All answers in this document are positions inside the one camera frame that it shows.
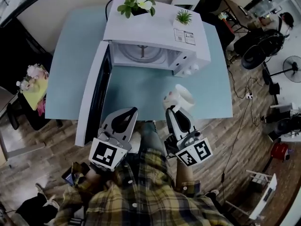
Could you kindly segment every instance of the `cup handle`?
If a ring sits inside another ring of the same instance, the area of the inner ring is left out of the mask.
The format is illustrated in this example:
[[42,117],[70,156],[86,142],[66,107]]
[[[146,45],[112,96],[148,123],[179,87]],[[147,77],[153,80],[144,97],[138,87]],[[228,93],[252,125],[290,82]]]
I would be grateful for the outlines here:
[[176,104],[173,108],[174,113],[176,113],[181,108],[180,103]]

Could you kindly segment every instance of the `black hair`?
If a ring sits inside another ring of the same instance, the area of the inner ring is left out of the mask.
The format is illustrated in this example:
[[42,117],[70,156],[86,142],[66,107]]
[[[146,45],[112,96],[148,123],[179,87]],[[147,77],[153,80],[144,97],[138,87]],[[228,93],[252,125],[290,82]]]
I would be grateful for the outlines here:
[[293,16],[290,13],[282,13],[280,16],[284,16],[284,21],[287,25],[289,25],[291,28],[293,28],[294,19]]

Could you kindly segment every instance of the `electric fan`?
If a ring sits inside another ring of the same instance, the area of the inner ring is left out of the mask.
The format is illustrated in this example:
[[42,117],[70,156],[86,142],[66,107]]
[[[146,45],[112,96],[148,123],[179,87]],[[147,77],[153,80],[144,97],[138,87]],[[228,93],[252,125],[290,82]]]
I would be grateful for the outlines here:
[[292,82],[301,82],[301,58],[298,56],[290,56],[283,63],[283,71],[269,74],[267,70],[262,71],[264,82],[268,85],[271,82],[271,77],[284,73],[285,76]]

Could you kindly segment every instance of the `fan stand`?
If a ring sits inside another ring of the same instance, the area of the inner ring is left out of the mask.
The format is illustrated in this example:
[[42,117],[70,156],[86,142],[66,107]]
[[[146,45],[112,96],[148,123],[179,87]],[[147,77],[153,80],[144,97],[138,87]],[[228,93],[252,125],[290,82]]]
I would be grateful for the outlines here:
[[285,72],[288,72],[288,71],[298,71],[298,65],[297,65],[297,63],[293,62],[291,69],[283,70],[281,72],[274,73],[274,74],[269,74],[267,72],[267,70],[264,69],[262,71],[263,80],[264,80],[264,82],[265,82],[266,85],[269,85],[271,83],[271,81],[272,81],[272,79],[271,79],[272,76],[275,76],[275,75],[278,75],[278,74],[281,74],[281,73],[285,73]]

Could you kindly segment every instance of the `mug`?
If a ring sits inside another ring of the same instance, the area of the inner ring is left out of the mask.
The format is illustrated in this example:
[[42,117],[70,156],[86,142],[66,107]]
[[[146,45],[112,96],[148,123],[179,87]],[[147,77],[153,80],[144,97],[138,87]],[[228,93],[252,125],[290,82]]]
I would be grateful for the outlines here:
[[174,90],[170,91],[163,100],[164,109],[166,110],[174,105],[174,112],[177,112],[180,108],[183,108],[185,111],[189,111],[194,104],[195,102],[192,98],[192,94],[180,84],[176,84]]

